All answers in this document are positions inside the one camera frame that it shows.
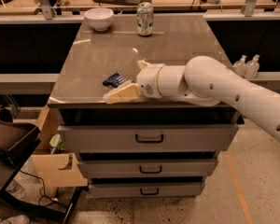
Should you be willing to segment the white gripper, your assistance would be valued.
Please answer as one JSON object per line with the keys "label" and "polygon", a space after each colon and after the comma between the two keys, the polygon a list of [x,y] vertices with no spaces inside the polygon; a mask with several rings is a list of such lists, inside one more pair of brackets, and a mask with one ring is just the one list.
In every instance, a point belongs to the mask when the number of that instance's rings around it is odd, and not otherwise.
{"label": "white gripper", "polygon": [[136,83],[128,84],[121,88],[115,88],[103,96],[107,104],[125,103],[141,96],[141,92],[147,98],[162,98],[158,87],[158,76],[163,63],[151,64],[145,60],[139,60],[137,65],[142,69],[136,76]]}

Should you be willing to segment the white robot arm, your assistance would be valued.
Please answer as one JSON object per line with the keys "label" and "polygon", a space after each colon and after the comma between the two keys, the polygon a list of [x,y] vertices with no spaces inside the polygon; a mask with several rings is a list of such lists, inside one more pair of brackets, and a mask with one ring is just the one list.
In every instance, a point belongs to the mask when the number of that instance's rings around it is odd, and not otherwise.
{"label": "white robot arm", "polygon": [[213,106],[223,102],[257,124],[280,142],[280,94],[238,76],[208,56],[197,56],[185,65],[138,63],[140,72],[103,96],[107,104],[126,103],[143,96]]}

